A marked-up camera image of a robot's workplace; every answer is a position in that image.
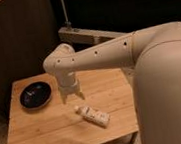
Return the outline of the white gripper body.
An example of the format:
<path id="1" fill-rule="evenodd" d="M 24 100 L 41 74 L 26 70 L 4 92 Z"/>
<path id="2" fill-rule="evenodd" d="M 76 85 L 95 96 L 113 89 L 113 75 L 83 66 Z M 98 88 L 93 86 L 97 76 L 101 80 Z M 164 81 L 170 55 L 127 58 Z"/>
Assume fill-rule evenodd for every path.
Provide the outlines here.
<path id="1" fill-rule="evenodd" d="M 62 73 L 57 75 L 56 78 L 59 92 L 63 95 L 78 94 L 80 92 L 80 83 L 74 72 Z"/>

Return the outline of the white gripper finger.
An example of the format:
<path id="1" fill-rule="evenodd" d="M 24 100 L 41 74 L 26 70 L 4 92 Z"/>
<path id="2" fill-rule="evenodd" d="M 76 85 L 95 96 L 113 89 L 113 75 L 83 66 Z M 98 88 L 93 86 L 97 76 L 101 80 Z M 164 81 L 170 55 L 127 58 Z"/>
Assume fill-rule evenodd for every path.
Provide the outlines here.
<path id="1" fill-rule="evenodd" d="M 66 95 L 61 95 L 60 97 L 61 97 L 61 99 L 62 99 L 62 103 L 66 104 L 66 102 L 67 102 L 67 96 L 66 96 Z"/>
<path id="2" fill-rule="evenodd" d="M 85 99 L 85 97 L 84 97 L 84 95 L 83 95 L 83 93 L 81 91 L 77 91 L 76 96 L 82 98 L 83 100 Z"/>

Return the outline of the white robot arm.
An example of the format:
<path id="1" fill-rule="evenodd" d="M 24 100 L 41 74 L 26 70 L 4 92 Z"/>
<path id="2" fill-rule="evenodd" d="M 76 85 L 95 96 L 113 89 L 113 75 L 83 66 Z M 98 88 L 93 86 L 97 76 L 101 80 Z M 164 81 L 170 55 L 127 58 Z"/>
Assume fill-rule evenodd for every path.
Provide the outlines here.
<path id="1" fill-rule="evenodd" d="M 131 67 L 141 144 L 181 144 L 181 21 L 127 33 L 80 52 L 60 44 L 43 62 L 66 95 L 77 71 Z"/>

